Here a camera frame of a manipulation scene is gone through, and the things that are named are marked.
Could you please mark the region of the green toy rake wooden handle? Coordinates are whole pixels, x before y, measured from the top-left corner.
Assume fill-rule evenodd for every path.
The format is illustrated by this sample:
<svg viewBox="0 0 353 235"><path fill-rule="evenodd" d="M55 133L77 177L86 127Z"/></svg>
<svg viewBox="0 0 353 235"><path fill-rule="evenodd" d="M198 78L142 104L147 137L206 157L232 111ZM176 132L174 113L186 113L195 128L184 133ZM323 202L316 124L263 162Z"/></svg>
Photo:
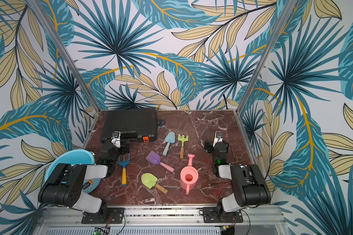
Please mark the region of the green toy rake wooden handle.
<svg viewBox="0 0 353 235"><path fill-rule="evenodd" d="M178 141L181 142L181 148L180 148L180 159L184 159L184 143L189 140L188 135L178 135Z"/></svg>

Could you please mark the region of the purple toy scoop pink handle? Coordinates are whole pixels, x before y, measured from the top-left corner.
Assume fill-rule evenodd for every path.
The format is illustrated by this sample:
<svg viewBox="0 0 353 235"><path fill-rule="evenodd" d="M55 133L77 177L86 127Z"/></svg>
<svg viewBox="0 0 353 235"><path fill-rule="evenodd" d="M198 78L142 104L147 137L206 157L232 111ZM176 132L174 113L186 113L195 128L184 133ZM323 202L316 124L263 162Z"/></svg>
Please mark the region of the purple toy scoop pink handle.
<svg viewBox="0 0 353 235"><path fill-rule="evenodd" d="M151 151L147 156L146 156L146 160L148 162L150 162L151 164L153 165L161 165L162 167L164 167L165 169L167 169L168 171L174 173L175 172L175 169L165 163L163 163L161 161L161 158L160 156L154 152L154 151Z"/></svg>

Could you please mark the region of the pink toy watering can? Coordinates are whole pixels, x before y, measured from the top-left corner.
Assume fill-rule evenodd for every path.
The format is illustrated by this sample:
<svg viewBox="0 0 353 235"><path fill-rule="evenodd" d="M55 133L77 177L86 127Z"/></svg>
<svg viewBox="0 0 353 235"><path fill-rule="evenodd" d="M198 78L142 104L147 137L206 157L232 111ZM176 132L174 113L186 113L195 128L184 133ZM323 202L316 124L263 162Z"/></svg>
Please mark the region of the pink toy watering can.
<svg viewBox="0 0 353 235"><path fill-rule="evenodd" d="M195 188L199 173L192 166L194 154L188 154L188 166L184 167L180 172L180 186L185 190L185 194L188 195Z"/></svg>

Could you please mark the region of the teal toy trowel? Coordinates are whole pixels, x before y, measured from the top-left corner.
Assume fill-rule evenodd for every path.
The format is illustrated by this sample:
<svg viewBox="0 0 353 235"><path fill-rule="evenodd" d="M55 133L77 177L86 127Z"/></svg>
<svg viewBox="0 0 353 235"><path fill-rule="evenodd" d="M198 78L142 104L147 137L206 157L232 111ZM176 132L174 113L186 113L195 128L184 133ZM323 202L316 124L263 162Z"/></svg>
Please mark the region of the teal toy trowel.
<svg viewBox="0 0 353 235"><path fill-rule="evenodd" d="M167 143L162 155L166 156L170 147L170 144L175 143L175 133L174 132L169 132L168 135L165 138L165 142Z"/></svg>

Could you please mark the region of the green toy shovel wooden handle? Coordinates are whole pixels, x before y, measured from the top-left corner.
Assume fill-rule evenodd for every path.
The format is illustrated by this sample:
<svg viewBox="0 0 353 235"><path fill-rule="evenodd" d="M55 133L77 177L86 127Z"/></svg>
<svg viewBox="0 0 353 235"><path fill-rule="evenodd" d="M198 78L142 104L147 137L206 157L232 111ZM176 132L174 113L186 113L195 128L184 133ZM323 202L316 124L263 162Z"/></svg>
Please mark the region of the green toy shovel wooden handle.
<svg viewBox="0 0 353 235"><path fill-rule="evenodd" d="M146 186L147 188L151 189L153 187L155 187L156 189L158 189L159 191L161 191L163 194L167 194L168 190L165 189L164 187L162 187L161 185L159 185L157 183L158 178L155 177L153 174L151 173L144 173L141 176L141 181L143 183L144 186Z"/></svg>

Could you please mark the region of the light blue plastic bucket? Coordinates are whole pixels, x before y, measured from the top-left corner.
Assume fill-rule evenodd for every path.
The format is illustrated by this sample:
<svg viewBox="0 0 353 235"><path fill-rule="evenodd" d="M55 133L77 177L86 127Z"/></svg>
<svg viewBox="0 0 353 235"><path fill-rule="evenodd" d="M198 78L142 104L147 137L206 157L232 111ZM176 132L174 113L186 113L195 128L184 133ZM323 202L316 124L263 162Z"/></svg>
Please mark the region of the light blue plastic bucket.
<svg viewBox="0 0 353 235"><path fill-rule="evenodd" d="M95 154L93 152L84 149L76 149L62 154L56 160L54 160L47 169L44 177L44 182L47 181L47 179L50 177L50 175L58 164L70 164L72 166L77 164L95 164L94 156ZM85 180L83 182L82 191L84 193L91 193L98 186L100 181L100 179Z"/></svg>

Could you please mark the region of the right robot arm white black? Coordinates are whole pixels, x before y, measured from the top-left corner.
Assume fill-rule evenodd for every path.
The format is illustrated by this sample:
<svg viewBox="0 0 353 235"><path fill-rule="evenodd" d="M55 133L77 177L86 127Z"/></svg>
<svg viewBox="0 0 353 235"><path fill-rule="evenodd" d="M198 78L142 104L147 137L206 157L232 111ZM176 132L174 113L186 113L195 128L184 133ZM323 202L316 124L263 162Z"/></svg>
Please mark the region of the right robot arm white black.
<svg viewBox="0 0 353 235"><path fill-rule="evenodd" d="M260 206L271 202L271 194L262 177L258 165L235 165L227 162L229 144L205 142L204 149L212 154L213 173L220 178L228 179L233 193L221 198L215 207L203 208L205 223L230 222L239 219L239 211L248 206Z"/></svg>

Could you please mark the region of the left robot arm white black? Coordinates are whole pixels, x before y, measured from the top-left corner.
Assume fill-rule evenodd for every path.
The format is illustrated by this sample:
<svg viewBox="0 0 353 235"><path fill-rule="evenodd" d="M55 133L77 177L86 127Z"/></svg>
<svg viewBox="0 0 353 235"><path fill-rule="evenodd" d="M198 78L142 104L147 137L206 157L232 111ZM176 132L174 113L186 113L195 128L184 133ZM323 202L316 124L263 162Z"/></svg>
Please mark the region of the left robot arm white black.
<svg viewBox="0 0 353 235"><path fill-rule="evenodd" d="M104 199L90 193L101 179L112 175L119 157L129 152L128 143L107 141L101 148L99 162L93 152L84 149L62 154L47 170L38 201L82 212L82 224L122 223L123 208L110 209Z"/></svg>

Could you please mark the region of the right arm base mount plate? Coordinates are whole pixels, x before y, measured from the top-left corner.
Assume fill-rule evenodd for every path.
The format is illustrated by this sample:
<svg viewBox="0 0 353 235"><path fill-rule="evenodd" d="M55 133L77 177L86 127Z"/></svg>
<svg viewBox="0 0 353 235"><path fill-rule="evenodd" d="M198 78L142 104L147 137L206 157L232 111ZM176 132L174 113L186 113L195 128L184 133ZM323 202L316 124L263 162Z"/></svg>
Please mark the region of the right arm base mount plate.
<svg viewBox="0 0 353 235"><path fill-rule="evenodd" d="M242 223L243 217L240 212L225 212L217 207L202 208L204 223Z"/></svg>

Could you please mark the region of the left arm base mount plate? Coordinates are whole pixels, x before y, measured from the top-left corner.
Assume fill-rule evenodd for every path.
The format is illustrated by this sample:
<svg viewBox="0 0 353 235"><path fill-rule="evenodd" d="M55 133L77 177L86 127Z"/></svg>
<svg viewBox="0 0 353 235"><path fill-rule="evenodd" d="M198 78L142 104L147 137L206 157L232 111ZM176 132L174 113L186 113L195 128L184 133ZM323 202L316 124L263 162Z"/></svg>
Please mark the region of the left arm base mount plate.
<svg viewBox="0 0 353 235"><path fill-rule="evenodd" d="M106 208L98 213L83 213L82 224L121 224L125 208Z"/></svg>

